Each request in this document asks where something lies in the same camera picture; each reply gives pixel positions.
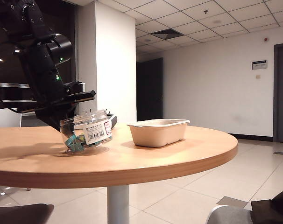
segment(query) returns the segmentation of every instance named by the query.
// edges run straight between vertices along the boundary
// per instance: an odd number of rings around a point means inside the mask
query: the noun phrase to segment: air vent
[[[157,36],[163,40],[168,40],[174,37],[178,37],[178,36],[183,36],[183,34],[173,30],[173,29],[166,29],[166,30],[162,30],[162,31],[157,31],[154,33],[151,33],[154,36]]]

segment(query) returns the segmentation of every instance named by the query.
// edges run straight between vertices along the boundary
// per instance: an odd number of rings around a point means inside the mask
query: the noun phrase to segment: white table leg
[[[108,224],[129,224],[129,185],[107,187]]]

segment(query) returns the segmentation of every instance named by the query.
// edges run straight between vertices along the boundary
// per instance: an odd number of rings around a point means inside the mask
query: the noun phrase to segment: paper food container
[[[127,124],[134,144],[146,147],[162,147],[184,139],[189,120],[154,119]]]

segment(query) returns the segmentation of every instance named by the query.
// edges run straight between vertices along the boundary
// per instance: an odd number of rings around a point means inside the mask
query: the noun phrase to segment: table top
[[[117,124],[113,139],[85,154],[67,156],[52,127],[0,128],[0,185],[88,188],[164,180],[224,164],[237,154],[235,137],[187,126],[185,139],[159,148],[136,146]]]

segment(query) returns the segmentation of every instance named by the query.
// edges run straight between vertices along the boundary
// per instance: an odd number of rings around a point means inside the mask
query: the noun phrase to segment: drop ceiling
[[[139,56],[283,26],[283,0],[99,2],[136,19],[136,52]],[[151,35],[169,28],[183,36],[162,40]]]

